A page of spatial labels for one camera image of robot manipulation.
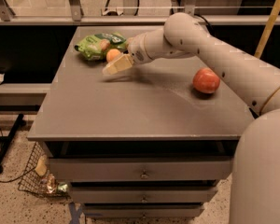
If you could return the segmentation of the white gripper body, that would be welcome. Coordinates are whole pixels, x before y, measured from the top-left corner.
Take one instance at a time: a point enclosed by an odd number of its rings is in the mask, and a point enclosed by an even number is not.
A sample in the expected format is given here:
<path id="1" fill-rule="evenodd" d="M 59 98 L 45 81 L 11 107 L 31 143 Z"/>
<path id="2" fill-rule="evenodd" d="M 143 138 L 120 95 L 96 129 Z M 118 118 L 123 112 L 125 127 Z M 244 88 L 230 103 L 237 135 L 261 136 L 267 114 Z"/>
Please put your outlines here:
<path id="1" fill-rule="evenodd" d="M 128 47 L 128 53 L 133 58 L 135 64 L 151 63 L 152 59 L 149 57 L 145 41 L 147 33 L 136 35 L 133 37 L 132 43 Z"/>

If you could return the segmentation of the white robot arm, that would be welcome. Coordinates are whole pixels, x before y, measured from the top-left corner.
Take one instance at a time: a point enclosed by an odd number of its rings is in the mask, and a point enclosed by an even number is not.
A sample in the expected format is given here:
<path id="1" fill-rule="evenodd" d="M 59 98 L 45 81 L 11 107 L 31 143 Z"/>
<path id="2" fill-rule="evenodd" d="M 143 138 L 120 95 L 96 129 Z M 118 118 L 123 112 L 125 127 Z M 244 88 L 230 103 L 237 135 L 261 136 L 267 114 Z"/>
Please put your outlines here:
<path id="1" fill-rule="evenodd" d="M 211 36 L 186 13 L 140 34 L 108 63 L 108 75 L 158 58 L 198 56 L 256 114 L 237 145 L 230 224 L 280 224 L 280 69 Z"/>

